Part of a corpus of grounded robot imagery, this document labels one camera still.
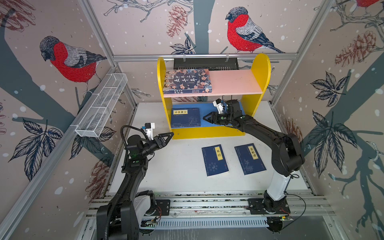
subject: pink shelf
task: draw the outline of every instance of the pink shelf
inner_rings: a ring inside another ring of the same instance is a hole
[[[251,70],[209,71],[211,93],[164,94],[165,98],[262,94]]]

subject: bird illustration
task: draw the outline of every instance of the bird illustration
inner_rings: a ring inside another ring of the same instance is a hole
[[[346,2],[349,2],[349,1],[352,1],[352,0],[345,0],[345,1],[341,2],[341,3],[339,3],[339,5],[342,5],[342,4],[344,4]],[[357,7],[363,7],[363,8],[365,8],[365,14],[363,16],[365,16],[365,15],[369,15],[370,14],[369,12],[367,12],[367,7],[371,6],[374,3],[377,3],[379,0],[354,0],[354,1],[356,3],[351,7],[350,15],[353,15],[353,12],[357,9]]]
[[[269,48],[278,53],[283,53],[265,36],[263,30],[248,16],[244,7],[231,9],[225,18],[228,20],[228,41],[239,51]]]
[[[41,41],[40,51],[44,61],[49,59],[66,79],[76,83],[87,83],[83,97],[86,93],[92,93],[88,90],[88,80],[93,75],[97,76],[98,64],[107,59],[84,48],[72,47],[60,42],[53,36],[48,36]]]

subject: wire mesh basket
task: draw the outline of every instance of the wire mesh basket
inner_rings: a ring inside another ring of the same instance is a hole
[[[77,126],[75,131],[78,135],[81,137],[100,136],[127,82],[125,74],[111,74],[107,83],[93,101],[92,106]]]

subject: book cover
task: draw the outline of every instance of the book cover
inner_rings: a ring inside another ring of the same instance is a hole
[[[253,143],[235,147],[244,175],[262,172],[266,168]]]
[[[207,176],[217,175],[229,171],[221,145],[203,147],[201,149],[203,151]]]
[[[167,70],[163,82],[164,94],[211,93],[208,69]]]
[[[200,127],[199,108],[172,108],[171,127]]]

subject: white table surface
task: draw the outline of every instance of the white table surface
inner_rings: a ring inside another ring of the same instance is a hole
[[[257,109],[255,119],[260,123],[280,131],[279,125],[267,101],[262,101]],[[141,128],[146,122],[154,122],[153,135],[169,132],[162,103],[139,103],[132,126]],[[129,136],[140,134],[131,130]],[[266,167],[266,171],[244,175],[236,155],[235,146],[254,143]],[[207,177],[201,148],[222,145],[229,172]],[[123,151],[118,170],[109,192],[117,192],[125,174],[120,169],[124,161]],[[193,193],[239,193],[266,190],[273,174],[271,149],[259,139],[246,134],[240,137],[214,137],[200,139],[173,140],[155,152],[149,162],[146,176],[138,191],[169,192],[172,194]],[[291,179],[287,190],[308,189],[300,172],[298,179]]]

